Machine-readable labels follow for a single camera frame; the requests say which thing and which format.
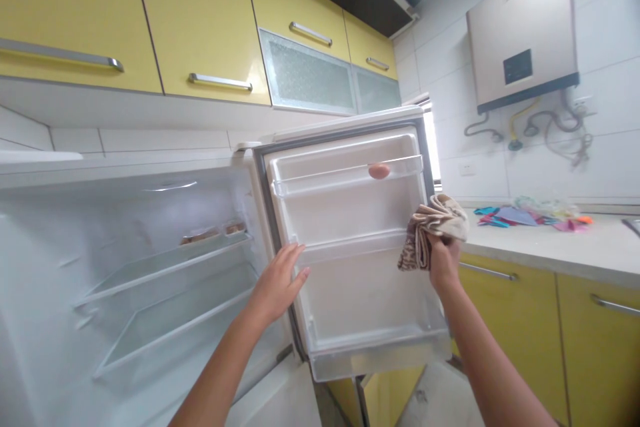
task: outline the cabinet handle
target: cabinet handle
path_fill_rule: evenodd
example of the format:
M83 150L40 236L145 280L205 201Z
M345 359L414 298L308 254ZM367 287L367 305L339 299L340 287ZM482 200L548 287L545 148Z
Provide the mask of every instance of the cabinet handle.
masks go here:
M249 82L241 82L238 80L223 79L222 77L209 77L208 75L200 75L199 73L190 73L189 81L195 83L197 81L205 83L216 83L217 85L228 85L229 87L245 88L253 91L253 85Z
M367 57L367 63L384 71L389 70L389 66L386 63L382 63L380 60L376 60L373 57Z
M101 57L91 53L82 53L72 50L63 50L54 47L45 47L44 45L36 45L35 43L20 42L16 40L0 39L1 50L11 50L20 53L30 53L32 55L41 55L42 57L52 57L61 60L73 60L84 63L92 63L94 65L104 65L112 67L116 70L125 71L124 65L118 60L111 57Z
M591 294L591 300L593 300L601 307L610 308L611 310L617 310L618 312L623 312L624 314L631 314L640 317L640 310L620 304L614 304L613 302L608 302L607 300L602 300L596 294Z
M516 282L518 280L518 275L517 274L503 274L502 272L496 272L495 270L489 270L489 269L483 269L482 267L476 267L476 266L472 266L469 264L463 264L462 262L460 262L460 265L462 265L464 268L468 268L470 270L475 270L476 272L483 272L484 274L489 274L492 275L494 277L499 277L499 278L503 278L506 280L511 280L512 282Z
M306 28L304 25L300 25L298 22L291 22L289 24L289 30L294 31L294 30L300 30L301 32L306 33L307 35L310 35L320 41L325 42L328 46L332 46L333 45L333 40L331 40L329 37L325 37L324 35L322 35L321 33L318 33L314 30L311 30L309 28Z

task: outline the brown egg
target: brown egg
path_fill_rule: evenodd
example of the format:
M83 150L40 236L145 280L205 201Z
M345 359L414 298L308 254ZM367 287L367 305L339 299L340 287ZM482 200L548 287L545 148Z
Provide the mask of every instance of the brown egg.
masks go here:
M391 169L384 163L374 163L369 167L369 175L376 180L387 178L391 173Z

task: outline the gas water heater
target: gas water heater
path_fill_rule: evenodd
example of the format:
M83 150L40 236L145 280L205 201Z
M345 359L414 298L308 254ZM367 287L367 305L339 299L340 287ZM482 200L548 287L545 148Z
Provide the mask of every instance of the gas water heater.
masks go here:
M578 85L573 0L484 0L467 28L478 114Z

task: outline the rag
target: rag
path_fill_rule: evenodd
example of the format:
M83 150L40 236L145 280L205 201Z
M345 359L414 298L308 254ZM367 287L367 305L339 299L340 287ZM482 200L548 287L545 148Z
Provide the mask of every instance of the rag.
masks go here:
M429 270L431 244L427 233L443 238L467 241L469 219L454 199L438 193L429 199L429 206L420 205L407 226L407 239L402 249L400 270Z

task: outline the white refrigerator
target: white refrigerator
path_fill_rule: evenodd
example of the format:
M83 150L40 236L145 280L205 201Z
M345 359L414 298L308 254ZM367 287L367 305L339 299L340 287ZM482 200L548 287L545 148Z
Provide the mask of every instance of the white refrigerator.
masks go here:
M286 242L307 245L295 271L311 274L258 343L227 425L319 426L312 376L448 358L428 275L396 266L433 194L423 114L218 156L0 165L0 424L166 426ZM235 224L246 232L227 235Z

